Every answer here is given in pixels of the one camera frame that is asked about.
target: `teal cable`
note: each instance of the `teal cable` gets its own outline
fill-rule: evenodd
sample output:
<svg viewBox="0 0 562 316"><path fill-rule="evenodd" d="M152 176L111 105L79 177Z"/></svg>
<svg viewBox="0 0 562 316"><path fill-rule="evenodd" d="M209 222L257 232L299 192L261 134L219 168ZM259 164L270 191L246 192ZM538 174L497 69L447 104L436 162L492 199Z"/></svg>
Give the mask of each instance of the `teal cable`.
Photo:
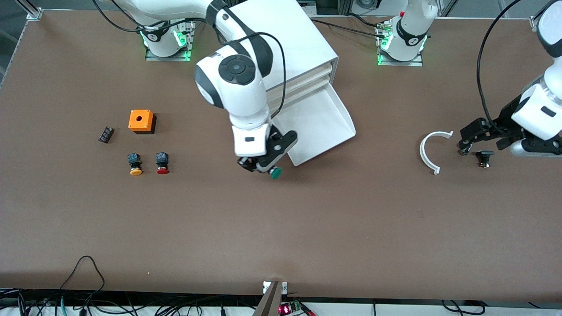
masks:
<svg viewBox="0 0 562 316"><path fill-rule="evenodd" d="M62 316L68 316L68 315L66 315L65 297L64 296L61 296L61 309L62 309Z"/></svg>

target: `white curved handle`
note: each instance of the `white curved handle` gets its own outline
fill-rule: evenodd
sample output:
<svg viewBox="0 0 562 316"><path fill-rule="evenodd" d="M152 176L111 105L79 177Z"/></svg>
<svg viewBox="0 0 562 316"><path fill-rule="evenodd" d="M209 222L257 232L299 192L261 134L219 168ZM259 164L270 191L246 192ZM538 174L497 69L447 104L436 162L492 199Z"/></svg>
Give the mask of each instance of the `white curved handle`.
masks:
<svg viewBox="0 0 562 316"><path fill-rule="evenodd" d="M447 132L433 132L433 133L429 133L427 136L425 136L425 138L421 141L422 143L420 144L420 156L421 159L423 160L423 162L430 167L431 169L433 169L433 174L439 174L439 170L441 169L438 165L434 164L433 162L431 162L431 160L427 157L427 154L425 153L425 142L428 140L429 137L432 136L441 136L441 137L445 137L447 139L451 138L451 136L453 136L453 131L451 131L451 133L447 133Z"/></svg>

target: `brown tabletop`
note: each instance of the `brown tabletop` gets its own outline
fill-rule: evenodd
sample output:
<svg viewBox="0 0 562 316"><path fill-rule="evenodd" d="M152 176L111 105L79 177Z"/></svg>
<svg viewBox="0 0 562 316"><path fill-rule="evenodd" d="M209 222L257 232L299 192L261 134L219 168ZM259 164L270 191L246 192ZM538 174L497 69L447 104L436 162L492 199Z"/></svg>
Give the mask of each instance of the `brown tabletop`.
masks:
<svg viewBox="0 0 562 316"><path fill-rule="evenodd" d="M284 158L271 180L236 165L227 113L193 82L218 47L210 28L192 62L148 62L98 12L46 11L0 90L0 287L58 288L88 254L107 290L259 294L280 279L300 296L561 302L560 162L496 151L484 170L456 152L483 115L490 22L435 21L423 67L377 67L372 38L319 25L357 136L296 168ZM549 64L528 21L500 22L482 61L492 115ZM128 130L131 109L156 113L155 135ZM435 130L455 131L427 144L437 176L418 153ZM97 286L89 263L69 283Z"/></svg>

